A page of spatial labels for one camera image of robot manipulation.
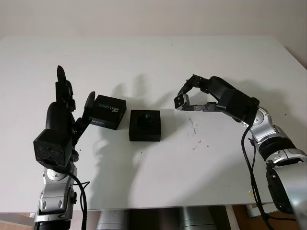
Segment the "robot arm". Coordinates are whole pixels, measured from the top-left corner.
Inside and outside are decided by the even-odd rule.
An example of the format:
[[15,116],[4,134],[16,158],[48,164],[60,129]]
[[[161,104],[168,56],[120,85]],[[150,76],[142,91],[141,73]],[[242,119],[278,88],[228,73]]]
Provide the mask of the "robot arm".
[[[77,201],[74,181],[81,186],[74,165],[79,159],[75,145],[92,121],[89,115],[95,92],[89,94],[84,113],[77,121],[72,115],[75,110],[72,95],[71,83],[66,80],[63,68],[58,66],[57,99],[48,108],[46,129],[33,142],[36,161],[44,166],[44,189],[35,214],[35,230],[70,228],[73,205]],[[82,193],[85,200],[82,229],[86,229],[86,198],[84,191]]]
[[[190,105],[187,92],[193,87],[211,94],[218,102]],[[307,228],[307,156],[295,147],[269,113],[251,98],[219,77],[193,75],[174,99],[184,111],[223,112],[249,127],[255,146],[267,164],[268,187],[276,207],[294,214],[301,229]]]

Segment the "black box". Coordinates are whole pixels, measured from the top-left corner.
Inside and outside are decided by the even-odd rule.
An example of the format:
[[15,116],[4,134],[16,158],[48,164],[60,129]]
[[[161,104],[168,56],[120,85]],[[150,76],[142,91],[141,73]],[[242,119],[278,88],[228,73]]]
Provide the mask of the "black box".
[[125,100],[98,95],[90,116],[91,124],[117,130],[126,109]]
[[160,141],[160,111],[131,110],[129,139],[130,141]]

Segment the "white table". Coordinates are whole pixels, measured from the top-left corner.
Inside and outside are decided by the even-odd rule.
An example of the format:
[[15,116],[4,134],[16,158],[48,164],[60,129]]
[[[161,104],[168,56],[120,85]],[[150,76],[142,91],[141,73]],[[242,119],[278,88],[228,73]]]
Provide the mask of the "white table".
[[[91,181],[90,210],[254,203],[240,146],[244,127],[222,113],[174,110],[173,99],[192,74],[222,77],[258,98],[307,150],[307,72],[271,37],[6,37],[0,42],[0,212],[36,210],[43,167],[33,140],[55,101],[57,65],[72,83],[75,118],[93,90],[127,101],[117,131],[90,125],[77,144],[78,177]],[[189,95],[197,104],[213,101],[199,90]],[[129,142],[130,109],[161,111],[161,142]],[[255,175],[262,201],[271,202],[260,155]]]

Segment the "white wall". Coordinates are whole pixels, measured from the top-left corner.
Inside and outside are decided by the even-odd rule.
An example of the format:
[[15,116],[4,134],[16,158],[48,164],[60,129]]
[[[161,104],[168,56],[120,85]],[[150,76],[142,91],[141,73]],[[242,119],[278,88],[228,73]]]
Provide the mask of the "white wall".
[[0,0],[5,35],[272,35],[307,66],[307,0]]

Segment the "black cable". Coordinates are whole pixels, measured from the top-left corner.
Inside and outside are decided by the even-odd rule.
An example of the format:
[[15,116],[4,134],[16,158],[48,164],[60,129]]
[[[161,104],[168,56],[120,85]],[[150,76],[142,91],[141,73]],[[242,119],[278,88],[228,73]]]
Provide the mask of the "black cable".
[[[89,181],[83,182],[83,183],[81,183],[81,184],[83,185],[83,184],[87,184],[87,183],[89,183]],[[78,185],[78,184],[73,184],[73,185]]]
[[263,209],[263,206],[262,206],[262,202],[261,202],[261,198],[260,198],[260,195],[259,195],[259,191],[258,191],[258,188],[257,188],[255,176],[254,176],[253,170],[251,168],[251,165],[249,163],[248,156],[246,154],[246,150],[245,150],[245,146],[244,146],[244,140],[245,140],[246,134],[248,133],[250,128],[251,128],[251,126],[248,126],[247,129],[244,131],[244,133],[242,135],[242,139],[241,139],[242,152],[243,152],[243,156],[245,158],[246,164],[248,165],[248,170],[249,170],[249,174],[250,174],[250,181],[251,181],[251,185],[252,185],[252,188],[253,188],[253,193],[254,193],[255,201],[256,201],[257,207],[258,207],[258,209],[260,211],[261,217],[262,217],[264,223],[266,224],[266,226],[268,227],[268,229],[269,230],[274,230],[274,228],[269,223],[269,216],[268,216],[268,214],[266,214],[264,212],[264,209]]
[[248,139],[250,141],[250,144],[252,146],[254,146],[254,157],[253,157],[253,163],[252,163],[252,166],[251,166],[252,171],[254,171],[254,164],[255,164],[255,158],[256,158],[256,146],[255,146],[255,142],[254,142],[253,139],[250,139],[250,138],[248,138]]
[[81,184],[81,182],[79,181],[79,179],[72,173],[68,174],[72,179],[75,180],[75,182],[77,183],[77,185],[80,188],[81,191],[81,196],[83,198],[83,203],[84,203],[84,210],[82,210],[83,213],[83,218],[82,218],[82,226],[81,226],[81,230],[86,230],[86,220],[87,220],[87,203],[86,203],[86,195],[85,195],[85,191],[84,188]]
[[[88,185],[89,185],[90,181],[84,182],[83,184],[86,184],[83,189],[85,189]],[[83,212],[83,205],[82,205],[82,194],[80,194],[80,206],[81,206],[81,210]]]
[[278,218],[278,217],[272,217],[269,216],[271,219],[276,219],[276,220],[289,220],[289,221],[296,221],[296,219],[293,218]]

